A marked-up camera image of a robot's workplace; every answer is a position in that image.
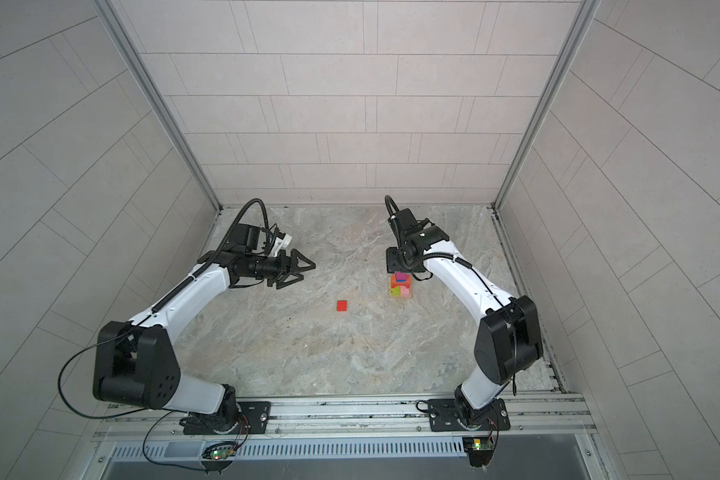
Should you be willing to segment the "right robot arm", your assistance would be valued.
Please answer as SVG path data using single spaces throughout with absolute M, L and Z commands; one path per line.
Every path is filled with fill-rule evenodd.
M 527 296 L 515 298 L 489 281 L 429 219 L 416 219 L 389 195 L 385 206 L 396 240 L 386 250 L 387 272 L 410 274 L 416 280 L 430 273 L 462 302 L 478 326 L 476 367 L 454 391 L 456 418 L 467 429 L 484 424 L 497 429 L 498 396 L 515 383 L 518 372 L 543 356 L 535 303 Z

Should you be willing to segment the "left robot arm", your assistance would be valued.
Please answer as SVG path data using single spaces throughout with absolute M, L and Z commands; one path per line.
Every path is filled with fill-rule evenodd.
M 100 400 L 187 413 L 187 434 L 227 434 L 242 427 L 234 387 L 182 372 L 174 344 L 203 308 L 242 278 L 282 289 L 316 265 L 298 250 L 276 256 L 209 251 L 157 303 L 124 322 L 111 321 L 96 342 L 92 394 Z

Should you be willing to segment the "orange wood block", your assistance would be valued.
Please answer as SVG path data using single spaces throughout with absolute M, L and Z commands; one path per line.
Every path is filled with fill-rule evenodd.
M 411 281 L 412 281 L 412 277 L 409 275 L 409 281 L 408 281 L 408 282 L 397 283 L 397 282 L 395 281 L 394 275 L 392 275 L 392 276 L 390 277 L 390 287 L 393 288 L 393 287 L 398 287 L 398 286 L 401 286 L 401 285 L 405 285 L 405 286 L 407 286 L 407 287 L 410 287 Z

